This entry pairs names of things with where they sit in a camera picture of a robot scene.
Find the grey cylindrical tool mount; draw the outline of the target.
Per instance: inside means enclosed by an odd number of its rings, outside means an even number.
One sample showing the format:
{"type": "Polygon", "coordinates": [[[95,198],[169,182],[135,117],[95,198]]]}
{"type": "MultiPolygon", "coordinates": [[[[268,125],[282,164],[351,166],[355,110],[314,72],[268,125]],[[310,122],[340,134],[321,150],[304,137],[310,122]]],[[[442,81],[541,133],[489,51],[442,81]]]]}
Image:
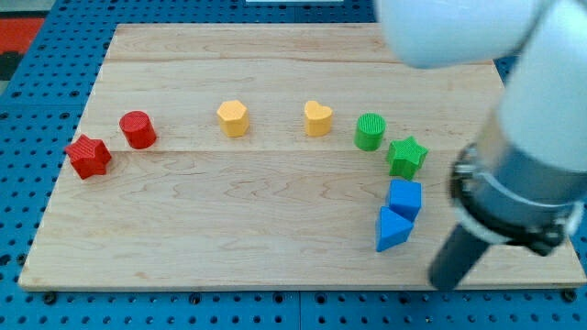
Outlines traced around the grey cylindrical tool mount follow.
{"type": "Polygon", "coordinates": [[[449,241],[523,246],[547,256],[581,221],[586,196],[586,158],[574,148],[537,147],[543,133],[517,133],[511,120],[491,112],[474,143],[452,166],[450,195],[458,217],[449,241]]]}

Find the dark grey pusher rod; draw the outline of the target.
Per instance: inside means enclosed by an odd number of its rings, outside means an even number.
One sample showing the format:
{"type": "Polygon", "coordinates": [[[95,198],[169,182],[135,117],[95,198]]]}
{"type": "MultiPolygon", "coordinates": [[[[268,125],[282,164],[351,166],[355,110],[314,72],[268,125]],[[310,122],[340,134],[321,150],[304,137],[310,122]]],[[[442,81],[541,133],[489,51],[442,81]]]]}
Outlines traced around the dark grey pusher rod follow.
{"type": "Polygon", "coordinates": [[[490,244],[456,225],[428,269],[428,279],[440,291],[454,290],[490,244]]]}

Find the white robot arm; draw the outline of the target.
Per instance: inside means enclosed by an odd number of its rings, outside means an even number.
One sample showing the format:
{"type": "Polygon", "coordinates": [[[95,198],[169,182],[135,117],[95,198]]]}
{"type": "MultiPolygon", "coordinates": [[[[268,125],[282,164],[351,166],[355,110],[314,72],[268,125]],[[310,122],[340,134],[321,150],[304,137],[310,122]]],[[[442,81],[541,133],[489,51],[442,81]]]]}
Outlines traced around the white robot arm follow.
{"type": "Polygon", "coordinates": [[[516,55],[504,94],[452,165],[458,224],[428,278],[455,288],[493,245],[550,254],[578,229],[586,200],[583,1],[380,1],[386,42],[433,69],[516,55]]]}

